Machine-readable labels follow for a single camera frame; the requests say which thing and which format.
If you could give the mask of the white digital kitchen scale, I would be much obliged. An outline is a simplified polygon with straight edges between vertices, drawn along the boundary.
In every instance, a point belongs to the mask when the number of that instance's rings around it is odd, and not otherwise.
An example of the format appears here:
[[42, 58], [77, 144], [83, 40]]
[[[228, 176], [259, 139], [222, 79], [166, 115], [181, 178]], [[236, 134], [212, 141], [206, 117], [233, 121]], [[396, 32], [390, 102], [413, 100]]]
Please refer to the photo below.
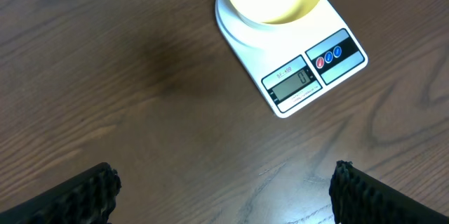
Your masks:
[[218, 27], [274, 114], [286, 118], [368, 64], [368, 56], [329, 0], [293, 27], [251, 26], [230, 0], [216, 0]]

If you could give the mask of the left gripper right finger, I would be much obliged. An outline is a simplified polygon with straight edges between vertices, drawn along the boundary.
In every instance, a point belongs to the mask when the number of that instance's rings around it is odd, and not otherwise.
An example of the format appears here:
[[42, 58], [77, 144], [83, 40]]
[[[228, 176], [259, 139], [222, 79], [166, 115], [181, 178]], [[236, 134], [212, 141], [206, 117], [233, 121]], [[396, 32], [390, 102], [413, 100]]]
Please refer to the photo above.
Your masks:
[[334, 221], [340, 224], [448, 224], [448, 217], [338, 161], [330, 180]]

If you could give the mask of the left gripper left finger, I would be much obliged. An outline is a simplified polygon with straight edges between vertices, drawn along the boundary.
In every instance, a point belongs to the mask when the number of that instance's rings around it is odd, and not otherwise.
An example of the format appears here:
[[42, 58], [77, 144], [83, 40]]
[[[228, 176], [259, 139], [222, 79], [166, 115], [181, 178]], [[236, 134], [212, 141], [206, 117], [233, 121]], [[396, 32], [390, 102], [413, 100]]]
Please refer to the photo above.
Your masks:
[[120, 189], [118, 172], [103, 162], [1, 212], [1, 222], [108, 224]]

